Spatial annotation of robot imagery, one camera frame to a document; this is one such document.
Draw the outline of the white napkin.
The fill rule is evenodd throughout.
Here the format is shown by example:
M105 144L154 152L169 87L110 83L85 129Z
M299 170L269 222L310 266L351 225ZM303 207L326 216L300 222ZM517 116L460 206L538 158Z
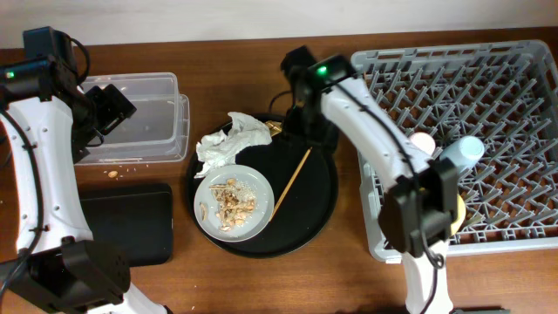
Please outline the white napkin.
M272 142L269 128L251 115L229 112L231 129L205 135L196 143L202 169L194 178L206 177L218 168L234 165L236 155L247 147L265 146Z

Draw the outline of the wooden chopstick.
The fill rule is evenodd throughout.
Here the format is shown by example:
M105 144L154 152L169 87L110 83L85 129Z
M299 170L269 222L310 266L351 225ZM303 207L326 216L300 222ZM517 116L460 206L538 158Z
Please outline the wooden chopstick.
M281 207L284 199L286 198L288 192L290 191L292 185L294 184L297 176L299 175L299 173L301 172L304 164L306 163L306 160L309 158L311 152L312 152L313 148L309 147L306 151L306 153L304 154L304 156L301 158L300 162L298 163L295 172L291 175L286 187L284 188L284 190L282 191L282 194L280 195L277 203L274 206L273 212L272 212L272 216L270 217L270 221L273 220L273 218L276 215L276 212L278 211L278 209Z

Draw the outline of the light blue cup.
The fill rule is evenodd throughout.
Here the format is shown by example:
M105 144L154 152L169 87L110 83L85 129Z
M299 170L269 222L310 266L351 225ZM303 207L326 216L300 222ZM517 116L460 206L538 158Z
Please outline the light blue cup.
M459 173L472 169L483 157L483 142L474 136L464 136L442 151L439 158L448 159Z

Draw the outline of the gold foil wrapper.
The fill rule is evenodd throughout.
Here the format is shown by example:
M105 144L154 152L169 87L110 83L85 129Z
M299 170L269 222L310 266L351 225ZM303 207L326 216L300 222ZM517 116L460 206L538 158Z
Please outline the gold foil wrapper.
M269 129L271 137L274 137L282 132L282 123L280 121L268 120L265 125Z

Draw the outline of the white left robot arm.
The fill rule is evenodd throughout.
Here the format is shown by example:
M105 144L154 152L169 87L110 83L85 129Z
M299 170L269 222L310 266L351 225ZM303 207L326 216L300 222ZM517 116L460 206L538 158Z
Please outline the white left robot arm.
M124 256L94 240L78 196L75 164L134 105L113 85L82 89L77 39L45 26L23 40L24 60L1 69L19 206L17 257L1 265L2 291L47 313L166 312L132 283Z

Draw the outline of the yellow bowl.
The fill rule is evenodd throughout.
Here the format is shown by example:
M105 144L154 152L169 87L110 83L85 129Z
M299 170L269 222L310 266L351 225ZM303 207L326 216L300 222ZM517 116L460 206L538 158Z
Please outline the yellow bowl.
M461 225L463 224L464 220L466 219L466 204L465 204L463 198L460 195L457 196L457 204L458 204L457 217L451 225L451 235L452 236L454 236L459 231L459 229L461 228Z

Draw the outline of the grey plate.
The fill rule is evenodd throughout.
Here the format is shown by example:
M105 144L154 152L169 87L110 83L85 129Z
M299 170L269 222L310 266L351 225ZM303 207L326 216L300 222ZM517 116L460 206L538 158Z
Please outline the grey plate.
M245 242L270 222L275 197L268 180L252 167L232 165L207 175L194 195L194 217L210 238Z

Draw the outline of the pink cup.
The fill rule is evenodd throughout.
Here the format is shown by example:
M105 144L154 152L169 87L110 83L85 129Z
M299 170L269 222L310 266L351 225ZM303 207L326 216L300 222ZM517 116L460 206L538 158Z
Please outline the pink cup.
M409 137L409 140L413 145L421 149L426 154L432 156L435 149L436 143L434 138L428 134L423 132L416 132Z

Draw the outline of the food scraps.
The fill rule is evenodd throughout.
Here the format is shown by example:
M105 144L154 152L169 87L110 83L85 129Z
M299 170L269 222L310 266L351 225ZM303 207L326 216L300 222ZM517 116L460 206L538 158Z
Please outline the food scraps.
M255 210L255 191L243 181L229 178L223 184L211 185L209 190L218 203L215 216L220 221L221 232L243 226Z

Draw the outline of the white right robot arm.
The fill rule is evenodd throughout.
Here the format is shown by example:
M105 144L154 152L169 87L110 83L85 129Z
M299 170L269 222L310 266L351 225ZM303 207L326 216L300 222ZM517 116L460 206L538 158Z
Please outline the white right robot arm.
M414 145L344 56L318 61L301 46L286 54L280 68L293 100L302 104L283 131L300 133L312 146L326 146L331 129L337 128L378 177L384 194L378 226L402 256L407 311L452 312L446 256L449 239L465 217L456 166Z

